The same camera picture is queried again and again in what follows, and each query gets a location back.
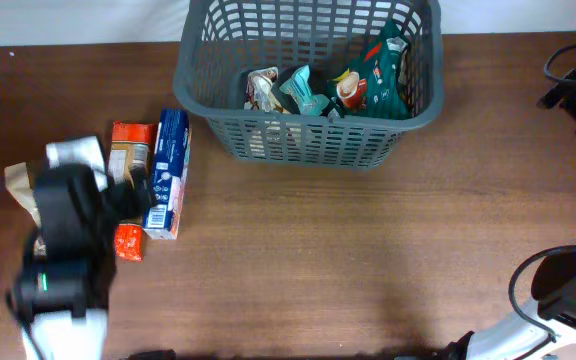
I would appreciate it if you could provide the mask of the light blue snack wrapper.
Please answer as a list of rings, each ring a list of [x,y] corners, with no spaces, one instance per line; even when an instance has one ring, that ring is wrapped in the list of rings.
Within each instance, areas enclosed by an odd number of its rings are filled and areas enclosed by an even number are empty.
[[[290,96],[297,105],[301,115],[319,116],[329,105],[330,100],[323,94],[314,94],[309,85],[310,67],[297,68],[279,90]]]

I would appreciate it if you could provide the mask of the blue rectangular box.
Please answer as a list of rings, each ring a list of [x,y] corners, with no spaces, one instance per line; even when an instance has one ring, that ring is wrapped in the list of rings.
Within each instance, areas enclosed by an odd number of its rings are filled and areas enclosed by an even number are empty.
[[[181,109],[161,113],[154,147],[151,183],[155,205],[144,216],[143,229],[153,240],[176,240],[190,157],[191,128]]]

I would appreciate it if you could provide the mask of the orange biscuit package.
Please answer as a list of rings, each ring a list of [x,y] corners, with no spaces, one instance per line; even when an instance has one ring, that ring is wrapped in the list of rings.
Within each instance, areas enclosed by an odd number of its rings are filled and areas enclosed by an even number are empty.
[[[108,172],[116,183],[132,180],[130,171],[136,167],[149,173],[155,137],[155,124],[113,123]],[[143,260],[144,214],[141,211],[137,217],[123,220],[115,232],[115,251],[124,260]]]

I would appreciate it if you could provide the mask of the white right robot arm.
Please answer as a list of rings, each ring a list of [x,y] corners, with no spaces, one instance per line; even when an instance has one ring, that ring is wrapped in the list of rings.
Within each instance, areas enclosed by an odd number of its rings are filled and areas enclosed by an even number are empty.
[[[565,109],[576,120],[576,68],[562,77],[538,105]],[[495,325],[470,331],[435,359],[545,359],[576,344],[576,245],[542,250],[524,260],[508,285],[513,311]]]

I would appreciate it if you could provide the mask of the grey plastic basket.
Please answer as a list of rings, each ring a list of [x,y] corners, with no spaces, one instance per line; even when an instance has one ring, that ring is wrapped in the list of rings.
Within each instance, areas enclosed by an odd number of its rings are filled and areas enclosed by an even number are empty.
[[[237,158],[374,168],[442,110],[441,7],[194,1],[174,92]]]

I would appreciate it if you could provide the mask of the beige brown snack pouch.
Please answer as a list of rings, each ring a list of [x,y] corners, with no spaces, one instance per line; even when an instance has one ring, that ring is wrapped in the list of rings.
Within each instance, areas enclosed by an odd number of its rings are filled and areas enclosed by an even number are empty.
[[[44,160],[34,160],[10,165],[4,169],[7,191],[34,221],[29,246],[32,257],[39,259],[46,257],[46,245],[39,233],[41,217],[34,198],[34,187],[37,176],[45,167]]]
[[[298,114],[296,101],[280,90],[297,67],[280,70],[278,67],[268,67],[251,71],[247,76],[244,110],[262,111],[271,114]],[[285,139],[291,159],[296,158],[295,147],[301,145],[302,130],[297,123],[282,124],[276,120],[264,120],[259,126],[249,129],[248,143],[253,158],[270,157],[273,160],[282,158],[280,141]]]

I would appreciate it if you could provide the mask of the green coffee mix bag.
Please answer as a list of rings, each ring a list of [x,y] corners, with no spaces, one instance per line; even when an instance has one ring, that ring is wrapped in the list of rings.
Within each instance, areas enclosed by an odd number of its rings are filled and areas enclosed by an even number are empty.
[[[402,97],[399,77],[410,42],[394,20],[388,20],[377,39],[326,82],[326,95],[343,116],[389,120],[411,117]]]

